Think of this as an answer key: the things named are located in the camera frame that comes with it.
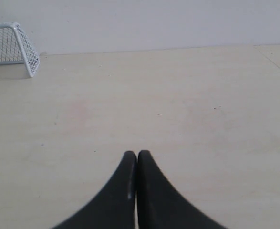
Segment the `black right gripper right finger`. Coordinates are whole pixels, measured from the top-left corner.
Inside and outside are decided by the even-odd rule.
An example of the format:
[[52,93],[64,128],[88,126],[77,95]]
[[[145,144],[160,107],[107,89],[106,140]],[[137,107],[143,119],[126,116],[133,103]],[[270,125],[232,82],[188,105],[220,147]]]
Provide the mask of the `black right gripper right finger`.
[[138,154],[137,212],[140,229],[224,229],[189,203],[167,180],[148,150]]

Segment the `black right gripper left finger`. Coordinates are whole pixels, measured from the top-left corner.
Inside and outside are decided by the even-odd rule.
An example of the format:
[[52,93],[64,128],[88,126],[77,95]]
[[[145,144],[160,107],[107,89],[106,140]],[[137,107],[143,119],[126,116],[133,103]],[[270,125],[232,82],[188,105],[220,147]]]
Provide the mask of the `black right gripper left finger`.
[[55,228],[133,229],[136,169],[135,153],[126,151],[117,169],[97,195]]

